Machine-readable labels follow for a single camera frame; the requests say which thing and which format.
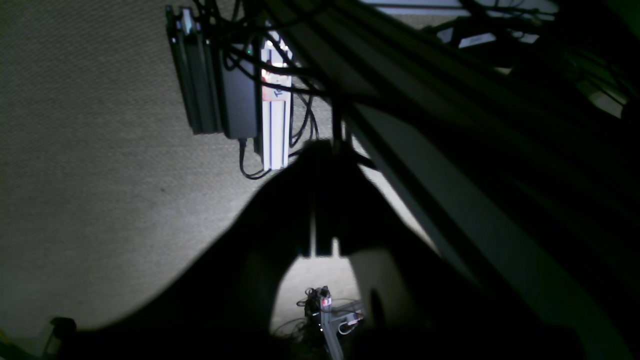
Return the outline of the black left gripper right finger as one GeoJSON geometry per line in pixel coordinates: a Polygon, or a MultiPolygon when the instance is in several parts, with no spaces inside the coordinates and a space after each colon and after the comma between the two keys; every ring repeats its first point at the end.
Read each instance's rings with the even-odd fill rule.
{"type": "Polygon", "coordinates": [[[569,326],[458,273],[395,214],[352,153],[329,151],[330,228],[366,310],[348,360],[585,360],[569,326]]]}

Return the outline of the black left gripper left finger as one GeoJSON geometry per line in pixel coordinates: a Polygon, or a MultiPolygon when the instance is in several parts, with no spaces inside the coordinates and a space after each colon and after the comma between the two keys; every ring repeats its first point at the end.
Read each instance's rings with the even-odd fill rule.
{"type": "Polygon", "coordinates": [[[281,279],[309,234],[305,195],[321,152],[304,150],[266,182],[186,271],[142,308],[65,342],[67,360],[290,360],[270,333],[281,279]]]}

